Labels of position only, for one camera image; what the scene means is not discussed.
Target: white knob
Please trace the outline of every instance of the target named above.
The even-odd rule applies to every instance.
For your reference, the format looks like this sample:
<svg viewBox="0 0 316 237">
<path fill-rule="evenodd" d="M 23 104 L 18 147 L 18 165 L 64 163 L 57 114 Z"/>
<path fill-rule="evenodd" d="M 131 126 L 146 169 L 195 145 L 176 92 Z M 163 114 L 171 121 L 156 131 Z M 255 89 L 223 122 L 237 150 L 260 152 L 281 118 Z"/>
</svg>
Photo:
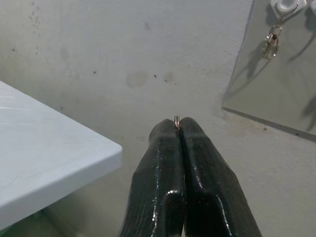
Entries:
<svg viewBox="0 0 316 237">
<path fill-rule="evenodd" d="M 279 0 L 276 9 L 281 15 L 289 14 L 297 8 L 299 0 Z"/>
</svg>

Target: wall stain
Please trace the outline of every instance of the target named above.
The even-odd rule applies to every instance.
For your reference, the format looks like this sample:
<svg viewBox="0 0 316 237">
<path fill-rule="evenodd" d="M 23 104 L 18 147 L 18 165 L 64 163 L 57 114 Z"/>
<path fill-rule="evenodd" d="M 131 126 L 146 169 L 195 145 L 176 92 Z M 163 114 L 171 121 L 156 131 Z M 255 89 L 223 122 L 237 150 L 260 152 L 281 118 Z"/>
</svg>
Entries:
<svg viewBox="0 0 316 237">
<path fill-rule="evenodd" d="M 144 28 L 145 28 L 146 31 L 151 31 L 152 30 L 152 27 L 147 22 L 144 23 Z"/>
<path fill-rule="evenodd" d="M 61 57 L 61 60 L 63 62 L 68 62 L 68 59 L 69 59 L 69 53 L 68 53 L 68 50 L 66 47 L 61 47 L 60 48 L 60 57 Z"/>
<path fill-rule="evenodd" d="M 142 87 L 147 83 L 148 78 L 148 73 L 144 71 L 130 73 L 126 77 L 126 84 L 130 88 Z"/>
<path fill-rule="evenodd" d="M 141 141 L 141 142 L 144 142 L 146 140 L 146 138 L 144 136 L 137 136 L 136 139 Z"/>
<path fill-rule="evenodd" d="M 211 113 L 222 121 L 229 136 L 241 138 L 253 133 L 270 134 L 272 132 L 262 123 L 222 110 L 224 96 L 224 93 L 220 93 L 216 97 Z"/>
<path fill-rule="evenodd" d="M 40 17 L 37 15 L 37 12 L 39 11 L 40 7 L 36 5 L 35 1 L 33 1 L 31 3 L 33 10 L 32 10 L 32 14 L 29 16 L 29 19 L 31 20 L 32 26 L 35 29 L 38 29 L 40 27 Z"/>
<path fill-rule="evenodd" d="M 173 72 L 166 73 L 164 75 L 164 81 L 166 83 L 170 83 L 170 82 L 175 81 L 175 74 Z"/>
</svg>

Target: gray wall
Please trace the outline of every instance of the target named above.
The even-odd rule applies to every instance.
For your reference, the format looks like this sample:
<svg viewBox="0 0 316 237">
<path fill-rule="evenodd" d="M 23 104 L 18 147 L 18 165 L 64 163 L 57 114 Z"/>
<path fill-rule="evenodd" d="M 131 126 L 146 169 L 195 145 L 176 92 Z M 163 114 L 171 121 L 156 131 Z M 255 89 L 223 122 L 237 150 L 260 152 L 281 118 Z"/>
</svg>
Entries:
<svg viewBox="0 0 316 237">
<path fill-rule="evenodd" d="M 251 0 L 1 3 L 0 79 L 124 147 L 120 170 L 52 208 L 81 236 L 116 235 L 147 137 L 175 114 L 213 140 L 263 236 L 314 236 L 315 144 L 221 110 Z"/>
</svg>

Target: small metal ring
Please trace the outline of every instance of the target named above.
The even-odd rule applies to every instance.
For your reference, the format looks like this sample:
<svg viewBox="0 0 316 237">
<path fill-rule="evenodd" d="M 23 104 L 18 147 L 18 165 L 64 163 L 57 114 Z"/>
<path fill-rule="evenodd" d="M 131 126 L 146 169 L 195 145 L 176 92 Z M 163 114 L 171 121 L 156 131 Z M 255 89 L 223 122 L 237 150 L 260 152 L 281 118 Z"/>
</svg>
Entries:
<svg viewBox="0 0 316 237">
<path fill-rule="evenodd" d="M 263 51 L 263 57 L 264 57 L 265 59 L 271 60 L 271 59 L 273 59 L 273 58 L 276 57 L 277 52 L 278 52 L 278 50 L 279 50 L 279 48 L 280 48 L 278 36 L 277 36 L 277 35 L 274 35 L 274 34 L 269 34 L 269 35 L 266 37 L 265 42 L 267 43 L 267 47 L 266 47 L 266 48 L 264 49 L 264 51 Z M 270 50 L 271 50 L 271 46 L 274 46 L 274 47 L 275 47 L 275 51 L 274 51 L 274 53 L 273 53 L 271 56 L 269 56 L 269 53 L 270 53 Z"/>
<path fill-rule="evenodd" d="M 271 27 L 269 34 L 279 36 L 282 33 L 282 27 L 280 25 L 274 25 Z"/>
<path fill-rule="evenodd" d="M 180 130 L 180 117 L 178 115 L 174 117 L 174 125 L 176 129 L 179 131 Z"/>
</svg>

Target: white table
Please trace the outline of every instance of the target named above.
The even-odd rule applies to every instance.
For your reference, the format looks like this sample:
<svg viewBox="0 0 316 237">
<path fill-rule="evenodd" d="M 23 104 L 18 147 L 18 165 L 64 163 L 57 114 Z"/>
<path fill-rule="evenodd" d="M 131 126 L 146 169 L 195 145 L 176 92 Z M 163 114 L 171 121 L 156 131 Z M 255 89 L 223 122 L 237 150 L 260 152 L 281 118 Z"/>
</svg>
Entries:
<svg viewBox="0 0 316 237">
<path fill-rule="evenodd" d="M 0 82 L 0 230 L 117 169 L 122 148 Z"/>
</svg>

